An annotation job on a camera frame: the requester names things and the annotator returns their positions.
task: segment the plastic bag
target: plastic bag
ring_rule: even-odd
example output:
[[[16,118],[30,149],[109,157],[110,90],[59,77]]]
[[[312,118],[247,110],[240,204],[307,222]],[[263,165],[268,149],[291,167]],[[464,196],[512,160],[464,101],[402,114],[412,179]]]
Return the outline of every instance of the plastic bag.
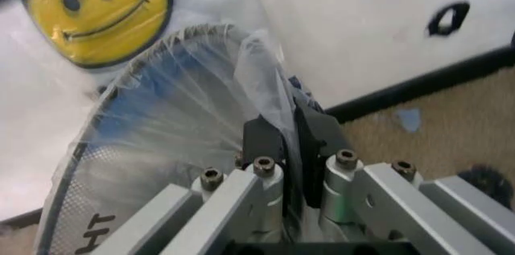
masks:
[[[120,64],[147,49],[159,37],[184,27],[231,23],[251,32],[267,27],[259,0],[23,2],[27,12],[18,16],[28,14],[34,25],[26,31],[39,33],[28,34],[28,39],[24,37],[21,42],[30,51],[50,48],[59,53],[50,59],[40,57],[36,63],[42,63],[65,87],[79,84],[80,91],[90,96],[113,80],[122,69]]]
[[[88,253],[167,184],[189,187],[208,166],[229,173],[258,115],[282,131],[300,175],[291,85],[265,39],[200,25],[136,57],[56,172],[37,252]]]

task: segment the black oval mark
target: black oval mark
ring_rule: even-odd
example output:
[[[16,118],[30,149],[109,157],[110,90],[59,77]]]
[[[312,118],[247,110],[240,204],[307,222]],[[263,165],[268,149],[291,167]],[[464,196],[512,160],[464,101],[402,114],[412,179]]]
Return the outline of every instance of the black oval mark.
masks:
[[[448,36],[454,31],[458,30],[463,24],[467,13],[469,12],[470,4],[468,1],[455,2],[440,9],[433,16],[428,24],[429,35]],[[442,26],[440,21],[448,11],[452,11],[452,22],[450,25]]]
[[[70,11],[80,10],[79,0],[62,0],[62,3]]]

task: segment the transparent plastic wrap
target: transparent plastic wrap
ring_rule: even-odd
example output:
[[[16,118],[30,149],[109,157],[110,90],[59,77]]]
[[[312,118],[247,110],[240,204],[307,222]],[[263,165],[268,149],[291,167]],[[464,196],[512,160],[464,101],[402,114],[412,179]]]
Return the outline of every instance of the transparent plastic wrap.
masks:
[[[1,219],[41,207],[67,145],[126,61],[204,23],[268,29],[259,0],[2,0]]]
[[[65,87],[79,88],[89,96],[105,88],[125,62],[184,27],[202,23],[231,23],[246,31],[267,27],[259,0],[9,0],[9,4],[16,9],[4,19],[23,24],[23,31],[12,33],[28,51],[21,55],[43,65]]]
[[[199,25],[137,56],[58,168],[37,252],[88,253],[167,184],[189,187],[208,166],[230,172],[243,125],[258,115],[285,136],[299,178],[291,84],[266,40],[263,31]],[[105,232],[93,238],[97,229]]]

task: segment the smiley face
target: smiley face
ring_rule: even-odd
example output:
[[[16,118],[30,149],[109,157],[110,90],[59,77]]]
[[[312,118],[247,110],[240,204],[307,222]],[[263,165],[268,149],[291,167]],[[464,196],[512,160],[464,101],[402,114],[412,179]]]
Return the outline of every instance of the smiley face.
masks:
[[[150,46],[166,28],[172,0],[25,0],[41,32],[84,68],[113,65]]]

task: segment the hex socket screw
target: hex socket screw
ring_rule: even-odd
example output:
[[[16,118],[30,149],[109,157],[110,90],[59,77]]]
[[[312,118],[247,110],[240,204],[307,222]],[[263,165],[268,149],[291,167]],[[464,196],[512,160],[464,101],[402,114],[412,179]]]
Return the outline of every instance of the hex socket screw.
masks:
[[[358,165],[358,156],[351,150],[339,150],[336,152],[336,163],[346,171],[352,171]]]
[[[254,159],[254,174],[266,178],[274,174],[276,163],[271,157],[257,157]]]
[[[417,168],[412,163],[404,162],[403,160],[398,160],[391,164],[391,168],[393,168],[401,177],[405,178],[407,181],[413,181],[415,178],[415,174],[417,173]]]
[[[200,184],[204,190],[214,191],[224,181],[224,174],[215,168],[206,168],[200,175]]]

